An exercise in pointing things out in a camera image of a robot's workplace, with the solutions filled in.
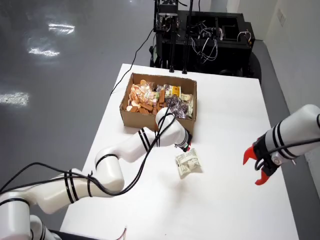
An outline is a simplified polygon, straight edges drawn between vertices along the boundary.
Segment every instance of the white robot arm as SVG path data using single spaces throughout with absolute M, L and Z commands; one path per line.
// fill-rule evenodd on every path
M 308 104 L 259 137 L 245 151 L 243 164 L 249 158 L 256 160 L 255 170 L 261 169 L 261 179 L 255 184 L 262 185 L 281 164 L 319 146 L 320 109 Z
M 158 147 L 175 144 L 184 151 L 188 149 L 192 136 L 175 120 L 171 111 L 169 110 L 166 114 L 166 110 L 167 108 L 161 109 L 155 117 L 157 125 L 161 126 L 162 124 L 159 133 L 161 138 L 157 141 L 154 142 L 156 138 L 155 132 L 144 127 L 126 141 L 105 148 L 97 154 L 95 158 L 96 172 L 93 177 L 104 188 L 111 193 L 118 193 L 124 188 L 125 181 L 119 159 L 134 162 L 148 152 L 149 148 L 152 148 L 154 144 L 157 144 Z M 74 175 L 72 173 L 83 174 L 75 168 L 69 172 L 69 176 Z M 68 176 L 68 174 L 61 174 L 57 178 L 63 176 Z M 0 196 L 0 240 L 17 239 L 13 237 L 15 233 L 12 230 L 15 232 L 19 231 L 17 228 L 12 228 L 12 224 L 16 222 L 17 227 L 22 227 L 19 223 L 23 219 L 22 216 L 29 217 L 29 207 L 31 205 L 38 204 L 45 213 L 52 214 L 69 204 L 89 196 L 112 197 L 112 195 L 107 195 L 103 192 L 94 182 L 90 181 L 88 183 L 88 180 L 85 178 L 65 178 L 6 192 Z M 30 234 L 29 229 L 30 227 L 26 228 L 25 231 L 27 232 L 25 234 Z

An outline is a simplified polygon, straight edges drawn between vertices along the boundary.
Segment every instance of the cardboard box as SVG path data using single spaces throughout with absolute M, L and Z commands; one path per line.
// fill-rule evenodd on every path
M 155 82 L 156 85 L 169 84 L 172 86 L 181 86 L 181 92 L 184 94 L 193 95 L 193 112 L 192 119 L 180 119 L 177 120 L 181 125 L 187 129 L 191 134 L 194 132 L 194 126 L 197 118 L 197 82 L 188 78 L 180 78 L 174 76 L 158 76 L 132 73 L 129 83 L 126 87 L 124 97 L 120 104 L 120 113 L 123 120 L 123 124 L 127 127 L 143 128 L 147 127 L 151 130 L 155 130 L 155 115 L 153 114 L 141 114 L 140 112 L 127 111 L 129 94 L 133 84 L 139 84 L 144 79 L 147 82 Z

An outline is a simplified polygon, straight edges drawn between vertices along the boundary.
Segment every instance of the yellow label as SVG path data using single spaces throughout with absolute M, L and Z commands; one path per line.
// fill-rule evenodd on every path
M 179 86 L 172 86 L 172 94 L 176 95 L 180 98 L 180 87 Z

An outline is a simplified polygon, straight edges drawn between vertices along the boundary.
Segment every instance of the plastic wrapper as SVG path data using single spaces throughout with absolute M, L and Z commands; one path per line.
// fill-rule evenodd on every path
M 172 97 L 166 98 L 165 101 L 166 104 L 170 106 L 170 110 L 176 118 L 186 119 L 188 117 L 188 104 L 182 101 L 179 97 L 173 95 Z
M 178 166 L 180 177 L 189 174 L 197 168 L 201 168 L 199 157 L 194 148 L 181 155 L 175 156 L 175 163 Z
M 140 84 L 133 84 L 131 87 L 130 99 L 137 104 L 145 103 L 152 106 L 155 97 L 156 92 L 152 91 L 150 85 L 144 80 L 141 80 Z
M 176 95 L 178 98 L 181 98 L 181 86 L 171 86 L 169 84 L 164 84 L 165 97 L 170 98 L 173 95 Z
M 164 89 L 164 86 L 157 85 L 155 91 L 159 93 L 162 89 Z
M 194 96 L 192 94 L 181 93 L 181 100 L 187 102 L 188 104 L 193 100 Z
M 156 83 L 155 82 L 147 81 L 146 83 L 149 85 L 151 91 L 155 90 L 155 88 L 156 88 Z
M 192 112 L 194 111 L 194 99 L 192 98 L 191 101 L 188 103 L 188 111 L 186 115 L 189 118 L 192 118 Z

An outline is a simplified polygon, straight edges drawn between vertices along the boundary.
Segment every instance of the black machine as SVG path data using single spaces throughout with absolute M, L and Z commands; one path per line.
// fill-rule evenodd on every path
M 151 67 L 261 79 L 252 66 L 255 35 L 242 13 L 191 11 L 193 0 L 182 11 L 178 4 L 155 0 Z

